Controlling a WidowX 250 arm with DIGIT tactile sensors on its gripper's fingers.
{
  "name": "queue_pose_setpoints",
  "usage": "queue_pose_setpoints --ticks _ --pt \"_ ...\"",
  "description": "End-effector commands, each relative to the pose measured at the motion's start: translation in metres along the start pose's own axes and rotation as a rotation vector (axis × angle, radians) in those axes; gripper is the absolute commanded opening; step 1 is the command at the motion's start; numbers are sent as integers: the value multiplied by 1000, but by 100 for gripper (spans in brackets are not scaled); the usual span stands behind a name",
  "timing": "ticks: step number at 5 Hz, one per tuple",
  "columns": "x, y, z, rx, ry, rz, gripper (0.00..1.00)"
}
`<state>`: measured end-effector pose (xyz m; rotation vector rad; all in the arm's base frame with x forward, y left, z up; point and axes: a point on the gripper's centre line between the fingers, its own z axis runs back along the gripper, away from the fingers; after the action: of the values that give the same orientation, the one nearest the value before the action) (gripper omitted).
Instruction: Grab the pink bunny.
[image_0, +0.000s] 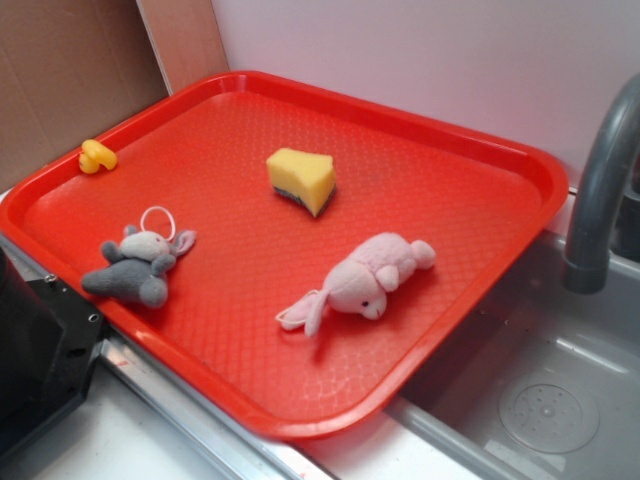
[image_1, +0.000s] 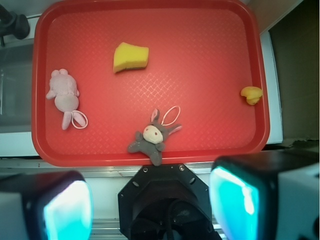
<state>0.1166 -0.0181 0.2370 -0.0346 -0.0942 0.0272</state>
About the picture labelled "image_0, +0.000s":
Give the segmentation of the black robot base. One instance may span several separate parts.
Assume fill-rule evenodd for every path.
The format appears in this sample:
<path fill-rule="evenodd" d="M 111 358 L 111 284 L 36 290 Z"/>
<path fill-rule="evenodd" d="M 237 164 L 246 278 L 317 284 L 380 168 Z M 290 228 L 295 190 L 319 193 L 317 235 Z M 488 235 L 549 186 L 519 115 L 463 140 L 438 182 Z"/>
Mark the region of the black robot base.
<path fill-rule="evenodd" d="M 104 317 L 63 280 L 25 280 L 1 254 L 1 459 L 86 399 Z"/>

